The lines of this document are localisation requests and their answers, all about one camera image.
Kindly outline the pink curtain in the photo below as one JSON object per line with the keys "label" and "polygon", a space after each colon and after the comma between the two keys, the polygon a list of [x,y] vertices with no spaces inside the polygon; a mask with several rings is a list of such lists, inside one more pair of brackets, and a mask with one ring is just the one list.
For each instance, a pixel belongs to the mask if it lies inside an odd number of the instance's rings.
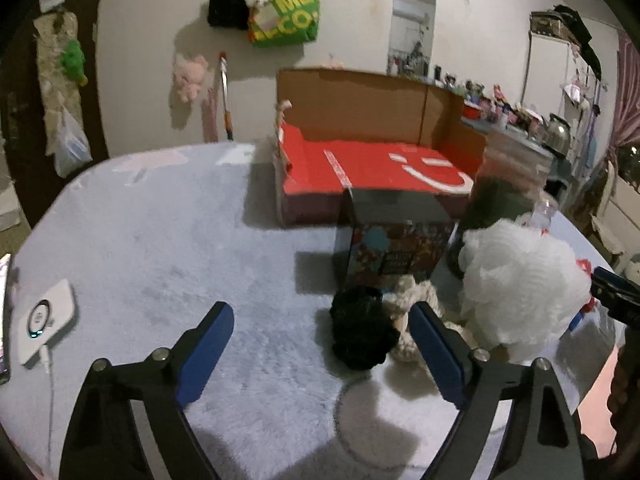
{"label": "pink curtain", "polygon": [[626,32],[618,32],[617,90],[608,156],[616,159],[619,148],[639,142],[640,55]]}

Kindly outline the red cardboard box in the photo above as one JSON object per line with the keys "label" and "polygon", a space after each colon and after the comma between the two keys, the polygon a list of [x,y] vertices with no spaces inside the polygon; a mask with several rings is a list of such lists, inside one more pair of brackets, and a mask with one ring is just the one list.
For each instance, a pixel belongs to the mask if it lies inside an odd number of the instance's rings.
{"label": "red cardboard box", "polygon": [[274,166],[282,223],[336,222],[349,188],[431,193],[460,217],[486,146],[463,109],[461,96],[417,80],[281,70]]}

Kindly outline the red crochet mesh pouf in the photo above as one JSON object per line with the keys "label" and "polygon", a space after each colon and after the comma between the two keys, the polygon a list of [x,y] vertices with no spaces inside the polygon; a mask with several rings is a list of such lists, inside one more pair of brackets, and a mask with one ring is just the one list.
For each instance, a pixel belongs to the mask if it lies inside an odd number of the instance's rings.
{"label": "red crochet mesh pouf", "polygon": [[588,259],[576,260],[577,270],[570,272],[570,281],[567,289],[567,307],[573,315],[568,324],[568,330],[572,332],[584,317],[594,310],[596,300],[590,292],[592,284],[592,265]]}

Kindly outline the black fuzzy scrunchie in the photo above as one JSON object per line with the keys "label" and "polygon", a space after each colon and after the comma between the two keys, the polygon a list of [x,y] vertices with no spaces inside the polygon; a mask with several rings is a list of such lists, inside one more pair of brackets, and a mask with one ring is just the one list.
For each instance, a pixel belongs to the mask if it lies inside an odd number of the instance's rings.
{"label": "black fuzzy scrunchie", "polygon": [[350,285],[332,300],[332,350],[350,370],[365,372],[383,364],[398,344],[400,333],[382,304],[382,292],[368,285]]}

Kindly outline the black colourful printed box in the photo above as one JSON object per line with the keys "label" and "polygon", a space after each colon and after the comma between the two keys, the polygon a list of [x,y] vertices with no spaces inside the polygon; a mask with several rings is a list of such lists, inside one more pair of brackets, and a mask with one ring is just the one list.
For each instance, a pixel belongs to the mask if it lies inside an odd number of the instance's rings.
{"label": "black colourful printed box", "polygon": [[425,281],[453,230],[454,219],[430,193],[350,188],[336,226],[337,285],[390,290],[403,275]]}

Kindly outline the red bowl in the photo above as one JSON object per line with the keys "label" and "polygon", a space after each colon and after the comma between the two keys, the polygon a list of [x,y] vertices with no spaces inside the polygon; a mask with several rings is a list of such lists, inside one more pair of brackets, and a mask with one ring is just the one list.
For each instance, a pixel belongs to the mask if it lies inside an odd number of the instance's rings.
{"label": "red bowl", "polygon": [[470,101],[464,101],[462,116],[469,120],[482,120],[486,114],[483,107]]}

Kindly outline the white refrigerator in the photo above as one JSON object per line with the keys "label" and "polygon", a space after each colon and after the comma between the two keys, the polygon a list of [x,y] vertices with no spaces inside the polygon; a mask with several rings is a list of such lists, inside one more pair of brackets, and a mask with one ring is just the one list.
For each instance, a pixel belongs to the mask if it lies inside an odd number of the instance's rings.
{"label": "white refrigerator", "polygon": [[570,42],[531,32],[522,104],[544,118],[551,114],[565,118],[564,86],[570,81],[572,61]]}

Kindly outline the green tote bag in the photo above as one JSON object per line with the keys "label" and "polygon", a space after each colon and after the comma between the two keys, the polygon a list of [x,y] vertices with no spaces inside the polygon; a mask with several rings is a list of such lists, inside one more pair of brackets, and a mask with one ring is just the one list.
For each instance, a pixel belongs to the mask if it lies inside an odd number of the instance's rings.
{"label": "green tote bag", "polygon": [[308,44],[317,40],[319,22],[320,0],[271,0],[250,9],[248,39],[261,48]]}

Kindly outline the wall mirror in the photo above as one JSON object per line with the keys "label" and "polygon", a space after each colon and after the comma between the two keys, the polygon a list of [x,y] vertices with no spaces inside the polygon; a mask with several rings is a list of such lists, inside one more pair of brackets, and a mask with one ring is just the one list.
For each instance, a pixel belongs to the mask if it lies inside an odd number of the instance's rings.
{"label": "wall mirror", "polygon": [[430,72],[436,0],[393,0],[386,73],[426,79]]}

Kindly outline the white wireless charger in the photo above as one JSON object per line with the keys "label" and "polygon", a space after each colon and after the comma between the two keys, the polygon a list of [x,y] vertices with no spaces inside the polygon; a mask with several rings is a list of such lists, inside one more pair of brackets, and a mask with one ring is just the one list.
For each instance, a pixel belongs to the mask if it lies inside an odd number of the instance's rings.
{"label": "white wireless charger", "polygon": [[17,359],[27,366],[40,353],[40,348],[62,336],[76,318],[77,308],[69,280],[62,280],[20,318],[17,324]]}

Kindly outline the white mesh bath pouf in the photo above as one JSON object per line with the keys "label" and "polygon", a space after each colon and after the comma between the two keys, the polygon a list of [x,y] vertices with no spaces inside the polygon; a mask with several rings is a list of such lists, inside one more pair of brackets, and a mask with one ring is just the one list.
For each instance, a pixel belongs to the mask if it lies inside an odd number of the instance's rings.
{"label": "white mesh bath pouf", "polygon": [[462,318],[483,347],[503,348],[514,363],[535,359],[573,317],[567,289],[577,270],[574,250],[506,219],[466,231],[463,241]]}

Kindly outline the pink plush on wall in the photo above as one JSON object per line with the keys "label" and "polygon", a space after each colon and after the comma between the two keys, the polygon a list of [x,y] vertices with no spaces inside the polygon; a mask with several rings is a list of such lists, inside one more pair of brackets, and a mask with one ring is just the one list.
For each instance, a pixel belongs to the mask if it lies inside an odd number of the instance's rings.
{"label": "pink plush on wall", "polygon": [[206,81],[208,62],[203,55],[186,58],[177,54],[174,63],[174,86],[184,104],[192,103],[200,94]]}

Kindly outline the plastic bag on door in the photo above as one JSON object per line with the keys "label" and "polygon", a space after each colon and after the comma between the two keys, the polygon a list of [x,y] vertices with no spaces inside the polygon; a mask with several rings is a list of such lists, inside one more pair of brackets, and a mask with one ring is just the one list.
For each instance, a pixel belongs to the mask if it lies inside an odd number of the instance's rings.
{"label": "plastic bag on door", "polygon": [[55,172],[62,179],[93,162],[84,130],[66,108],[58,116],[53,156]]}

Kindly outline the green plush on door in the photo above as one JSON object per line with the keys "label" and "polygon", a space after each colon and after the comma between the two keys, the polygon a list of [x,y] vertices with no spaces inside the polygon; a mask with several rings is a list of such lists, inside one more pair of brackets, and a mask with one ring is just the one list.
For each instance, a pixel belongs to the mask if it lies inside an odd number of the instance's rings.
{"label": "green plush on door", "polygon": [[73,81],[78,86],[88,84],[85,74],[86,58],[77,39],[70,40],[61,55],[61,66],[67,79]]}

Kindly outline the metal kettle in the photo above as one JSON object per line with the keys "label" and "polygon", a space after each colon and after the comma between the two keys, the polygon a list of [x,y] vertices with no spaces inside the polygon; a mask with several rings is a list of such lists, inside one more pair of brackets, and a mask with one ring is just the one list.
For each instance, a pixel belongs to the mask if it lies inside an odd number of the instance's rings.
{"label": "metal kettle", "polygon": [[570,150],[570,125],[568,122],[558,115],[550,114],[549,120],[544,126],[541,143],[556,157],[565,158]]}

